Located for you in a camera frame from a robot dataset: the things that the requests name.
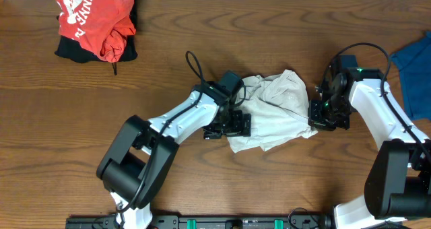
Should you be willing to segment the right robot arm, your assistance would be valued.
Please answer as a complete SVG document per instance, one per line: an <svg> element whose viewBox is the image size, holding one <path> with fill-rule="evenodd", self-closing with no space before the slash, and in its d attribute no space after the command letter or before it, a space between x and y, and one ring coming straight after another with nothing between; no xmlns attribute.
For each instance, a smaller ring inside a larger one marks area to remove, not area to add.
<svg viewBox="0 0 431 229"><path fill-rule="evenodd" d="M320 228L379 228L430 217L430 138L407 117L378 69L330 66L308 108L310 126L349 129L358 112L378 154L358 198L340 203Z"/></svg>

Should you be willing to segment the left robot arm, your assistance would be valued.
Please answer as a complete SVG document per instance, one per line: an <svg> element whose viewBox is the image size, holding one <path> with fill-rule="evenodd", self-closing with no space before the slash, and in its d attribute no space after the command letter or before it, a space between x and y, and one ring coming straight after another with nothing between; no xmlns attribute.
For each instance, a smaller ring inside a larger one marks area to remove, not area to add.
<svg viewBox="0 0 431 229"><path fill-rule="evenodd" d="M99 163L96 176L117 207L118 228L147 228L150 203L166 180L179 145L196 130L204 139L248 137L251 116L236 102L243 81L196 85L171 111L147 121L129 117Z"/></svg>

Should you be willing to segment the beige t-shirt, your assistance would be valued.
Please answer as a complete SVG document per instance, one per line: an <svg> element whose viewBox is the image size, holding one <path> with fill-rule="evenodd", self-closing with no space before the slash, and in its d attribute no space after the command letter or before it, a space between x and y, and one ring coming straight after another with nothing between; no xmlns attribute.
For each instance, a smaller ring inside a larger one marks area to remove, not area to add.
<svg viewBox="0 0 431 229"><path fill-rule="evenodd" d="M260 147L263 151L292 139L308 139L317 130L308 124L308 94L305 83L292 70L243 79L246 90L238 94L239 109L251 115L251 135L229 137L233 152Z"/></svg>

